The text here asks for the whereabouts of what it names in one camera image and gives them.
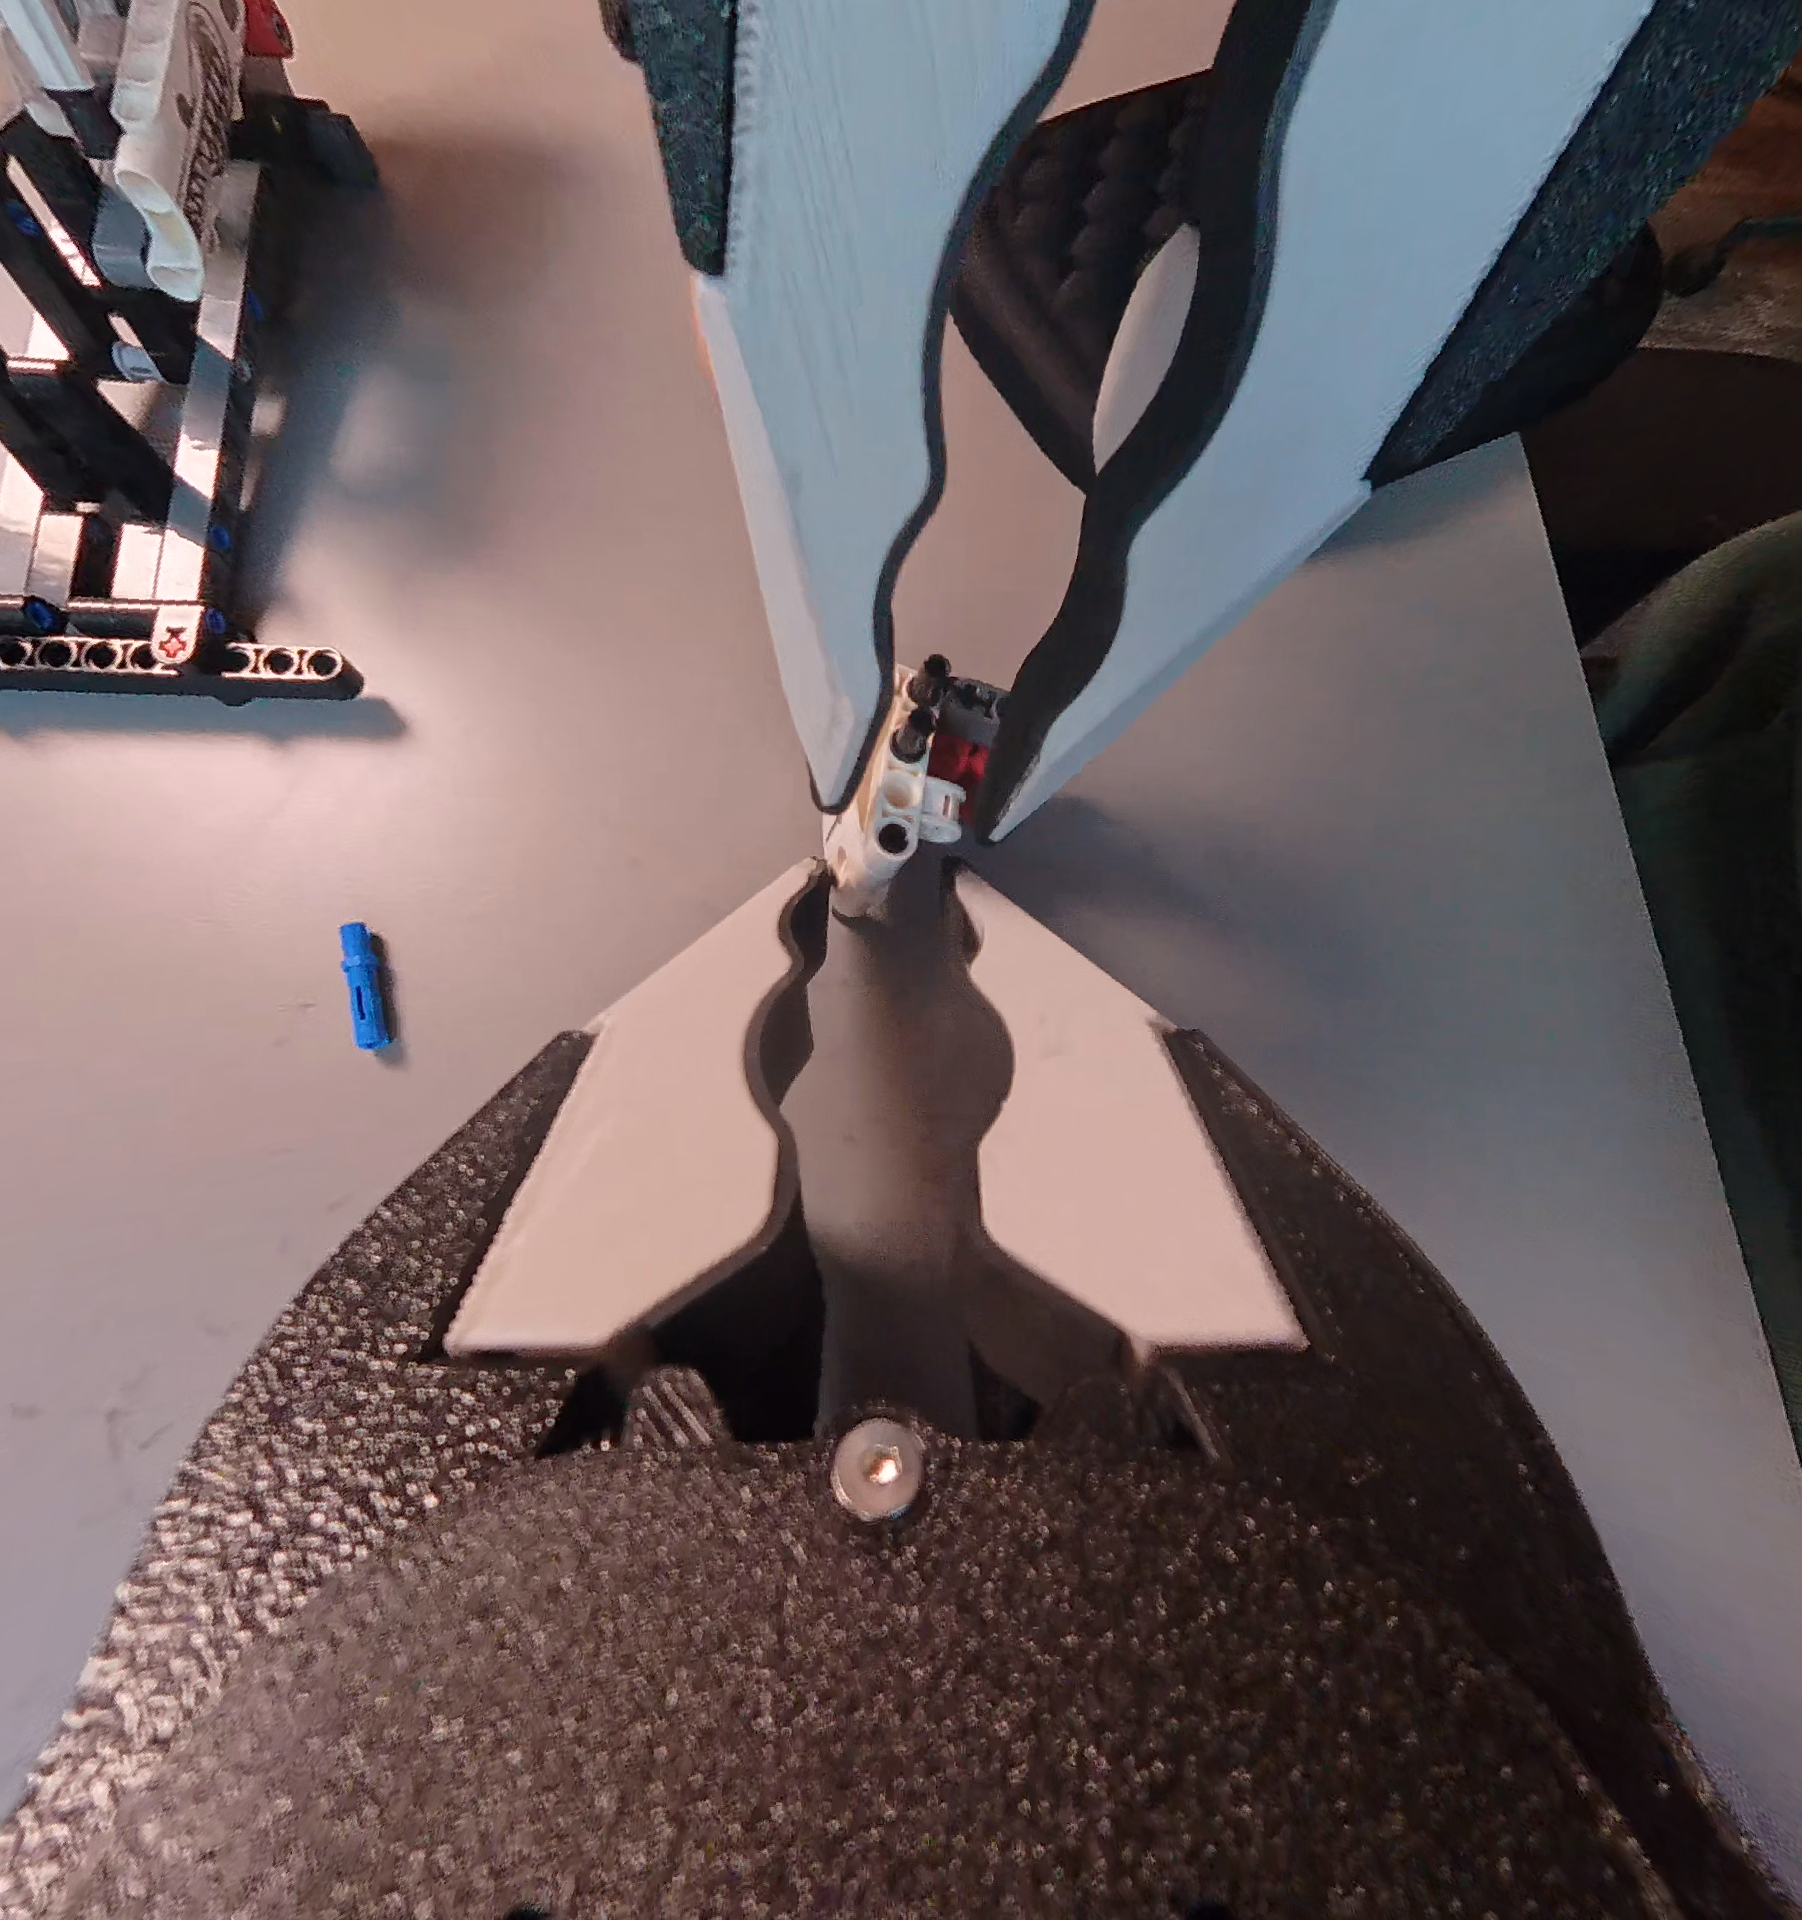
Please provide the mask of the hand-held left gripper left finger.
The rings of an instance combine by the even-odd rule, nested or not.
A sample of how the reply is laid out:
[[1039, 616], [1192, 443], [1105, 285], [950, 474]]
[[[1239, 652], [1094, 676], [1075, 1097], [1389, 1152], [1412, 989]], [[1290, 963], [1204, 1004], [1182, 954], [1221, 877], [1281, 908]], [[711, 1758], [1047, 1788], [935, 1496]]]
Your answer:
[[736, 1436], [817, 1427], [822, 1282], [783, 1100], [827, 885], [787, 868], [590, 1022], [444, 1355], [578, 1362], [591, 1427], [658, 1365], [698, 1374]]

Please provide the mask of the black mesh office chair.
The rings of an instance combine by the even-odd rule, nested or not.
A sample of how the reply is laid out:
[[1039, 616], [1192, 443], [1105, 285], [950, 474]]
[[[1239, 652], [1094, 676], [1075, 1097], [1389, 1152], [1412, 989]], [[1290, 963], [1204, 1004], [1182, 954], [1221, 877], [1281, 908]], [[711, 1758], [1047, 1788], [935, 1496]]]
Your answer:
[[[1094, 413], [1142, 268], [1189, 216], [1208, 78], [1186, 74], [1039, 124], [988, 191], [953, 290], [965, 345], [1032, 443], [1079, 490], [1098, 470]], [[1662, 301], [1662, 253], [1641, 227], [1436, 451], [1382, 478], [1450, 459], [1514, 430], [1542, 431], [1546, 502], [1574, 553], [1645, 553], [1686, 563], [1748, 526], [1711, 419], [1675, 395], [1675, 419], [1554, 419], [1591, 403], [1622, 369]]]

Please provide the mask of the grey desk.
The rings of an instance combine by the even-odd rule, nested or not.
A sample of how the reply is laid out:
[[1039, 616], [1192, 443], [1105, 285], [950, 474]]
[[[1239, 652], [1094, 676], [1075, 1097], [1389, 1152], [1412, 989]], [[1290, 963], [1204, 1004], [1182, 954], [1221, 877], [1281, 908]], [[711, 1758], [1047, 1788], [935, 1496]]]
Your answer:
[[[0, 693], [0, 1820], [312, 1272], [817, 842], [597, 5], [286, 12], [384, 187], [309, 246], [266, 636], [368, 693]], [[1802, 1476], [1522, 447], [1378, 495], [987, 877], [1475, 1311], [1802, 1896]]]

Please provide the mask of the partly built toy brick vehicle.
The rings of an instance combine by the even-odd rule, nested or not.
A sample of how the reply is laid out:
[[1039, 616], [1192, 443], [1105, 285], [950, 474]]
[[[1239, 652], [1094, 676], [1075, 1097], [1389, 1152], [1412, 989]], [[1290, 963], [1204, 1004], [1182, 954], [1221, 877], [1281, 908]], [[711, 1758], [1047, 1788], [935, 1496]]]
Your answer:
[[278, 4], [0, 1], [0, 269], [33, 315], [0, 345], [0, 692], [360, 696], [239, 592], [299, 220], [378, 185], [291, 53]]

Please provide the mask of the blue toy pin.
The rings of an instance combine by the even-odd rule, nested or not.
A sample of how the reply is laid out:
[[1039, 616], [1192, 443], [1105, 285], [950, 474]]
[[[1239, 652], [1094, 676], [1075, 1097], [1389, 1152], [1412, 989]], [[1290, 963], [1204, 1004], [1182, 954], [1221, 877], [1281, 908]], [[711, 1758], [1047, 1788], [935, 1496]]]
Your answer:
[[339, 944], [351, 1038], [363, 1052], [384, 1052], [394, 1042], [394, 1026], [383, 948], [363, 923], [341, 924]]

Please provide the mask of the red white black brick subassembly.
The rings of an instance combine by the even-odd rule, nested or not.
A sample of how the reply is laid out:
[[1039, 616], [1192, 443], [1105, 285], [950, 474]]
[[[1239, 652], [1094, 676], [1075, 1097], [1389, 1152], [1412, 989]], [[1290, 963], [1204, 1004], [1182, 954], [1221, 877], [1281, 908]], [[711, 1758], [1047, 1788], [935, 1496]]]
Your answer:
[[962, 840], [1006, 698], [1002, 688], [953, 672], [940, 655], [894, 666], [864, 773], [821, 828], [837, 921], [877, 916], [916, 851]]

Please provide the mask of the person's green sweater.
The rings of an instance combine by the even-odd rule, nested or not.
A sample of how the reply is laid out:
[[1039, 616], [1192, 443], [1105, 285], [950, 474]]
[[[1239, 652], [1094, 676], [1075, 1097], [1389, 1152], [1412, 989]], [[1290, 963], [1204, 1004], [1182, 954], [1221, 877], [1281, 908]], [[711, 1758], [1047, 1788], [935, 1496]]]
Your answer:
[[1650, 592], [1586, 676], [1802, 1465], [1802, 511]]

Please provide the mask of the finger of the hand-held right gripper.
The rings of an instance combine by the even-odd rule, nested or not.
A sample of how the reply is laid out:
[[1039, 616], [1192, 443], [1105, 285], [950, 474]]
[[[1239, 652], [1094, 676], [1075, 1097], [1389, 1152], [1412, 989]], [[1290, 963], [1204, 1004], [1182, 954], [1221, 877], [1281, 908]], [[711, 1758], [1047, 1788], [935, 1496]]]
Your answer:
[[1201, 173], [1174, 357], [1088, 488], [985, 778], [1020, 826], [1367, 497], [1367, 470], [1648, 4], [1236, 4], [1290, 53]]
[[946, 483], [953, 269], [1090, 12], [737, 8], [722, 265], [696, 275], [696, 319], [779, 683], [827, 812], [874, 745], [894, 587]]

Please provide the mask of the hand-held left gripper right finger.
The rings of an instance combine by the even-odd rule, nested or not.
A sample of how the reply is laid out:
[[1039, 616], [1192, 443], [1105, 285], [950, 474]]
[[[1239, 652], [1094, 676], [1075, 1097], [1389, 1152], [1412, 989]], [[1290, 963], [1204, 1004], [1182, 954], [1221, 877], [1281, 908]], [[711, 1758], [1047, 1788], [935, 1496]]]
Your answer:
[[950, 895], [971, 995], [1008, 1057], [966, 1220], [977, 1356], [1050, 1406], [1093, 1377], [1303, 1355], [1300, 1311], [1167, 1019], [978, 874], [953, 873]]

